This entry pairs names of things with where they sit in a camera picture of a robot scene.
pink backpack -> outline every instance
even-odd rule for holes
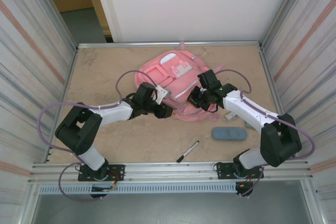
[[[214,71],[217,72],[223,67],[221,64]],[[174,118],[186,122],[202,120],[213,115],[201,108],[195,108],[186,101],[196,85],[201,87],[197,75],[207,70],[209,68],[205,62],[187,50],[165,52],[140,68],[140,71],[148,74],[156,84],[171,92],[164,102],[175,109]],[[143,82],[151,83],[145,75],[136,73],[136,86],[139,87]],[[216,106],[213,104],[208,110],[215,111],[215,109]]]

white wall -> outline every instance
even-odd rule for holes
[[[116,42],[260,40],[283,0],[102,0]]]

corrugated metal wall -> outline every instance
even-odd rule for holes
[[[336,223],[336,0],[294,0],[265,56],[284,110],[316,141],[308,158]],[[303,153],[311,145],[305,137]]]
[[[0,24],[0,223],[10,223],[45,154],[36,117],[60,101],[76,49],[47,0],[0,0]],[[45,137],[55,115],[43,117]]]

work surface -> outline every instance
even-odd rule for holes
[[[124,72],[139,69],[144,63],[165,51],[179,49],[172,47],[151,48],[92,48],[80,49],[73,72],[66,101],[83,102],[87,105],[103,105],[118,100],[114,89],[116,80]],[[257,47],[187,47],[202,58],[210,68],[220,63],[225,68],[243,73],[251,82],[250,99],[264,108],[275,111],[263,66]],[[231,83],[238,89],[247,89],[245,80],[235,73],[218,75],[222,84]],[[126,75],[119,89],[125,97],[135,92],[134,74]],[[63,116],[69,111],[64,108]],[[227,110],[220,109],[220,114]],[[214,127],[245,127],[238,118],[226,123],[220,118],[198,122],[183,122],[174,118],[158,120],[153,115],[142,115],[130,121],[115,122],[101,127],[94,145],[109,161],[126,162],[174,162],[197,140],[200,142],[184,161],[229,161],[240,152],[260,146],[260,135],[253,129],[246,129],[248,138],[242,142],[216,141],[211,137]],[[76,159],[69,153],[53,150],[52,163],[69,163]]]

aluminum frame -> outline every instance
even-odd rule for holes
[[[120,48],[120,47],[179,47],[180,41],[171,42],[117,42],[117,43],[92,43],[79,44],[78,49],[82,48]],[[232,41],[185,41],[185,46],[259,46],[256,40],[232,40]]]
[[[204,41],[204,42],[185,42],[186,46],[258,46],[259,55],[265,74],[270,86],[270,90],[278,112],[283,112],[279,97],[277,96],[275,84],[270,75],[267,61],[263,51],[257,41]],[[80,44],[81,48],[118,48],[118,47],[178,47],[180,42],[136,42],[136,43],[117,43],[117,44]],[[69,88],[71,76],[74,71],[77,56],[74,59],[69,79],[65,87],[65,95]],[[128,167],[125,172],[125,178],[122,184],[134,183],[217,183],[221,180],[217,179],[217,174],[213,169],[216,162],[191,162],[177,165],[176,163],[127,163]],[[57,183],[60,171],[67,164],[35,164],[32,169],[32,175],[29,178],[26,204],[23,206],[20,222],[31,223],[34,211],[37,205],[38,195],[41,186],[46,184],[55,185]],[[69,168],[62,178],[62,185],[77,185],[77,171],[74,167]],[[265,167],[265,178],[263,180],[300,180],[302,190],[306,198],[306,202],[314,224],[326,224],[325,215],[321,208],[321,202],[315,197],[312,188],[312,175],[307,161],[287,161],[281,166]],[[239,179],[224,180],[223,182],[239,182]]]
[[[78,58],[78,52],[75,54],[74,59],[71,63],[71,67],[69,69],[69,74],[68,74],[68,79],[67,79],[66,84],[64,86],[64,91],[63,91],[63,95],[62,95],[62,98],[61,98],[61,102],[65,102],[66,97],[68,95],[68,91],[69,91],[72,75],[73,75],[74,70],[75,70],[77,58]],[[59,124],[60,117],[62,115],[62,111],[63,111],[63,106],[60,106],[57,113],[56,113],[56,116],[55,116],[55,119],[54,119],[54,124],[53,124],[51,132],[55,132],[55,130],[56,130],[58,124]],[[51,134],[49,136],[48,142],[53,143],[54,141],[55,141],[55,136],[54,136],[54,134]],[[47,146],[47,149],[46,149],[46,152],[45,152],[44,158],[43,158],[44,163],[48,161],[49,154],[50,154],[50,147]]]

